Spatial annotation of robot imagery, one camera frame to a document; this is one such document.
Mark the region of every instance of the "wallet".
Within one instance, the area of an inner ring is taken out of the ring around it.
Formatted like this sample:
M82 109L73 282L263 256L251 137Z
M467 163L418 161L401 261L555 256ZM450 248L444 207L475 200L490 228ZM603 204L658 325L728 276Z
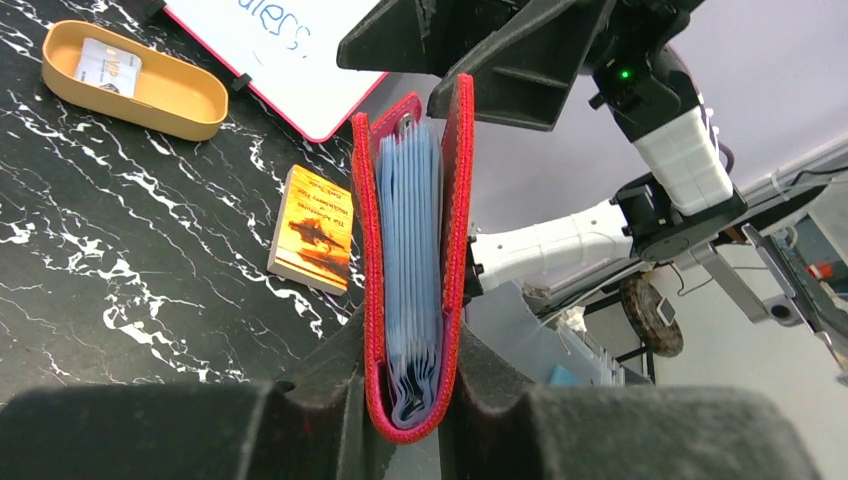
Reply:
M364 237L365 264L365 394L372 423L386 439L409 444L430 434L444 418L450 403L458 362L459 332L462 321L466 245L469 228L471 176L474 151L474 84L466 74L457 76L449 115L439 144L441 149L440 216L436 220L440 267L441 322L438 380L431 408L411 427L393 421L392 383L386 347L387 309L383 234L380 215L378 162L381 141L398 136L410 122L422 122L421 99L410 93L371 124L368 116L353 116L354 205Z

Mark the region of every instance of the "table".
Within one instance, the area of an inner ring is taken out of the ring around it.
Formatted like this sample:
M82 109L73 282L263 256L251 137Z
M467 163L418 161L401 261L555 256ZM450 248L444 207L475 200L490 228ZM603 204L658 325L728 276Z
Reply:
M36 386L277 378L362 299L265 272L280 193L301 164L348 184L349 130L302 139L248 93L189 143L58 100L41 81L51 22L97 23L229 75L143 2L0 2L0 406Z

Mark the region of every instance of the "brown round object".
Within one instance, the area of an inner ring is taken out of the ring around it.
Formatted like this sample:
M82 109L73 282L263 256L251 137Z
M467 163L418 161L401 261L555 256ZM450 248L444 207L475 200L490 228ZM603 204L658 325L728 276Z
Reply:
M641 277L631 277L619 287L624 315L648 349L661 357L676 357L683 351L683 333L677 321L667 326L657 313L660 292Z

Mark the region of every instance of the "whiteboard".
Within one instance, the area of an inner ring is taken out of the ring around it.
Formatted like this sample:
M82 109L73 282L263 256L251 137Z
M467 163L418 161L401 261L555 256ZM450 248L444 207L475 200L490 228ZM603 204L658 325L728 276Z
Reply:
M385 77L336 66L378 0L167 0L165 11L304 137L329 139Z

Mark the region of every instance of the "red whiteboard border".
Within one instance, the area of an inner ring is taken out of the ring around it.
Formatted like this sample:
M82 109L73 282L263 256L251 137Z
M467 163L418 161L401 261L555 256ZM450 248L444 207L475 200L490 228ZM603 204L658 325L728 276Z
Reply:
M192 31L190 28L188 28L188 27L186 26L186 24L185 24L185 23L183 23L183 21L182 21L182 20L180 20L180 18L179 18L176 14L172 13L172 12L170 11L170 9L168 8L168 6L167 6L167 5L164 7L164 11L165 11L165 13L167 13L167 14L168 14L168 16L169 16L169 17L171 17L171 18L172 18L175 22L177 22L177 24L178 24L178 25L179 25L179 26L180 26L183 30L185 30L186 32L188 32L188 33L189 33L189 35L191 35L191 36L192 36L195 40L197 40L197 43L201 44L201 45L203 46L203 48L205 48L207 51L209 51L209 53L211 53L211 54L212 54L212 56L214 56L214 57L215 57L215 58L216 58L219 62L221 62L221 64L223 64L225 67L227 67L227 69L228 69L229 71L233 72L233 74L234 74L236 77L240 77L243 73L246 73L246 72L239 72L239 71L237 71L235 68L233 68L233 67L232 67L232 65L230 65L230 64L229 64L226 60L224 60L224 58L223 58L223 57L221 57L220 55L218 55L218 52L216 52L215 50L212 50L211 48L209 48L209 45L207 45L207 44L206 44L206 42L204 42L204 41L203 41L203 39L202 39L202 38L200 38L200 36L199 36L199 35L197 35L196 33L194 33L194 31ZM368 97L368 95L371 95L371 92L373 92L373 91L374 91L374 89L375 89L375 88L377 88L377 86L378 86L380 83L382 83L383 79L384 79L384 78L386 78L386 75L388 75L388 72L383 72L383 74L382 74L382 75L380 75L380 78L378 78L378 79L377 79L377 81L376 81L376 82L374 82L374 84L373 84L373 85L371 85L371 88L369 88L369 89L368 89L368 91L367 91L367 92L365 92L365 94L362 96L362 98L360 98L359 100L357 100L357 102L353 105L353 107L351 107L350 111L349 111L349 112L347 112L347 115L345 115L345 117L344 117L344 118L342 118L341 120L339 120L338 125L336 125L336 126L333 128L333 130L329 133L329 135L327 135L327 136L326 136L326 137L324 137L324 138L320 138L320 139L319 139L319 138L312 138L312 137L310 137L309 135L307 135L307 134L303 131L303 129L301 129L301 128L297 125L297 124L295 124L294 122L292 122L292 121L289 119L289 117L287 117L287 116L286 116L286 114L285 114L285 113L283 113L282 111L280 111L280 109L279 109L279 108L277 108L277 106L276 106L276 105L274 105L273 103L271 103L271 101L269 101L269 100L268 100L268 98L266 98L266 97L265 97L265 95L263 95L263 94L262 94L262 92L260 92L260 91L259 91L259 90L255 87L255 86L253 86L253 83L252 83L252 82L248 83L248 84L247 84L247 86L248 86L248 88L250 88L250 90L251 90L251 91L253 91L253 93L255 93L255 94L256 94L256 96L257 96L257 97L259 97L260 99L262 99L262 101L263 101L263 102L265 102L265 103L266 103L269 107L271 107L271 110L273 110L273 111L274 111L277 115L279 115L279 116L283 117L283 119L284 119L286 122L288 122L288 124L289 124L289 125L291 125L292 127L294 127L294 129L295 129L295 130L297 130L297 132L298 132L298 133L300 133L301 135L303 135L303 138L305 138L305 139L309 140L310 142L314 142L314 143L324 143L324 142L326 142L327 140L329 140L329 139L333 138L333 135L335 135L335 134L336 134L336 132L339 130L339 128L342 126L342 124L343 124L344 122L346 122L346 121L350 118L350 116L351 116L351 115L353 115L353 113L356 111L356 109L359 107L359 105L361 105L361 104L362 104L362 102L363 102L363 101L364 101L364 100Z

